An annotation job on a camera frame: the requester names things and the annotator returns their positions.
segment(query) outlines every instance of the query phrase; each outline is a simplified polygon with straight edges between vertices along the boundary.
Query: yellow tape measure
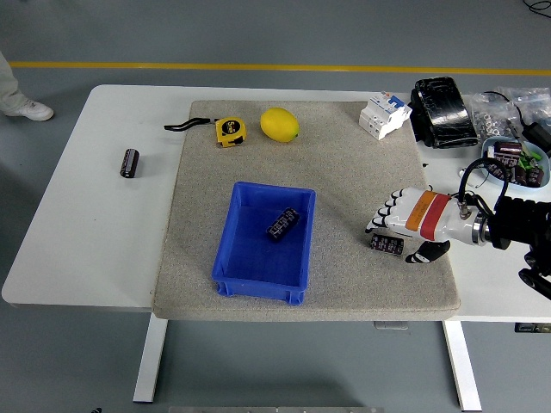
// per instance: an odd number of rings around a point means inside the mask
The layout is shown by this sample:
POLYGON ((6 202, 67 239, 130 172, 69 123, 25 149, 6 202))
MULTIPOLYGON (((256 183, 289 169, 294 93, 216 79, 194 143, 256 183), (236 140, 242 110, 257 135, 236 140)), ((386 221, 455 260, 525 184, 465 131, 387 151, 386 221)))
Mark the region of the yellow tape measure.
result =
POLYGON ((216 138, 223 148, 243 143, 247 128, 240 118, 224 118, 216 121, 216 138))

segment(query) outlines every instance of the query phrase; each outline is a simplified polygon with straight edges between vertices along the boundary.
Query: yellow floor line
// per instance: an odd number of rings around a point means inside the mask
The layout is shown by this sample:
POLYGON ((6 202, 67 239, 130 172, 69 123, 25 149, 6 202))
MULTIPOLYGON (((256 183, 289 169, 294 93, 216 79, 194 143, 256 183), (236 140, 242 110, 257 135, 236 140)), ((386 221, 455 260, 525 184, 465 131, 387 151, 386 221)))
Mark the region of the yellow floor line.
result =
POLYGON ((471 67, 425 67, 382 65, 270 65, 136 62, 10 62, 29 69, 155 69, 173 71, 353 71, 379 73, 434 73, 462 75, 551 76, 547 69, 495 69, 471 67))

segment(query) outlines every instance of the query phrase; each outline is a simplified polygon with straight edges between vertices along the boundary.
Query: black wrist strap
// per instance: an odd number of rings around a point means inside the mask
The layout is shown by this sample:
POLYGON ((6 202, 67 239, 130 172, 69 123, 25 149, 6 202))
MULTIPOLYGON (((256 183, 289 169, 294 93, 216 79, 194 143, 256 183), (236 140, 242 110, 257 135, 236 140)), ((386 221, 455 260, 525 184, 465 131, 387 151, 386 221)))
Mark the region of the black wrist strap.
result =
POLYGON ((193 126, 196 125, 206 125, 207 123, 214 123, 218 119, 210 118, 191 118, 190 120, 183 122, 182 125, 164 125, 164 129, 172 132, 183 132, 187 131, 193 126))

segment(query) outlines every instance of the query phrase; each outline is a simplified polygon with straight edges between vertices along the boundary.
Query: plastic bag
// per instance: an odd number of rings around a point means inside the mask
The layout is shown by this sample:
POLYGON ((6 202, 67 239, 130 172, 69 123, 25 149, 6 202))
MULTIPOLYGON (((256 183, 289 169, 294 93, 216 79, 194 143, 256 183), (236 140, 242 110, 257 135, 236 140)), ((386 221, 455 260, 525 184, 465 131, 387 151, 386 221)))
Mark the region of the plastic bag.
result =
POLYGON ((507 96, 523 114, 526 125, 539 123, 551 133, 551 93, 549 88, 504 88, 498 91, 507 96))
POLYGON ((518 111, 513 102, 491 93, 479 93, 470 100, 470 115, 474 130, 481 142, 496 136, 514 138, 507 120, 520 125, 518 111))

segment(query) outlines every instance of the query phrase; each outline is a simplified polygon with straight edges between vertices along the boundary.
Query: blue plastic bin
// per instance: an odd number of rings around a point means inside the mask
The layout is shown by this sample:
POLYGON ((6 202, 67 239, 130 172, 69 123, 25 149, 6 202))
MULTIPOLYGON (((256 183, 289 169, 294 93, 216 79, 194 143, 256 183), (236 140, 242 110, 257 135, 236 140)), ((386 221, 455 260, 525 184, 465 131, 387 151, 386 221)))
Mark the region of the blue plastic bin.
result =
POLYGON ((310 243, 316 193, 236 182, 214 260, 213 280, 218 293, 282 299, 300 305, 308 284, 310 243), (285 208, 300 218, 278 242, 266 233, 285 208))

